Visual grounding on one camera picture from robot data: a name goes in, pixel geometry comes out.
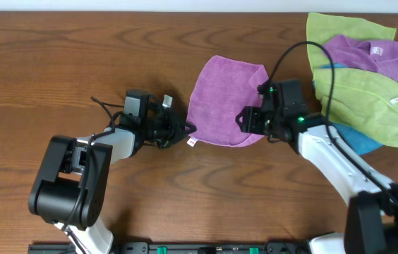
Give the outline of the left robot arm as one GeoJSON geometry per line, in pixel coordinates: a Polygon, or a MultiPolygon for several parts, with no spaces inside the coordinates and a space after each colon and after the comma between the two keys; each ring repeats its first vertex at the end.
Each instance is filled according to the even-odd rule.
{"type": "Polygon", "coordinates": [[[49,141],[32,185],[28,209],[53,224],[71,240],[73,253],[110,253],[113,233],[100,217],[110,166],[144,146],[167,149],[194,133],[196,127],[171,107],[169,95],[159,99],[142,90],[126,92],[115,105],[96,97],[109,123],[85,137],[55,135],[49,141]]]}

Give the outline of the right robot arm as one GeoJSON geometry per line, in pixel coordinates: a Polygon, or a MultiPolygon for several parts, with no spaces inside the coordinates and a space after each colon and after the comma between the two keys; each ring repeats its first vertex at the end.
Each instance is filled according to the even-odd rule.
{"type": "Polygon", "coordinates": [[[317,167],[346,203],[345,231],[308,240],[309,253],[398,253],[398,183],[374,170],[326,125],[308,113],[298,80],[258,87],[259,107],[245,106],[242,132],[282,141],[317,167]]]}

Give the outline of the purple microfiber cloth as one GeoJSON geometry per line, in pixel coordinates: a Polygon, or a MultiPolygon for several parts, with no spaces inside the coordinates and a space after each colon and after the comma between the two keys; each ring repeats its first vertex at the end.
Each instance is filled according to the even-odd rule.
{"type": "Polygon", "coordinates": [[[188,105],[187,122],[196,126],[188,143],[198,141],[224,147],[245,147],[263,136],[244,133],[236,116],[245,106],[262,104],[257,88],[268,80],[262,64],[215,55],[205,64],[188,105]]]}

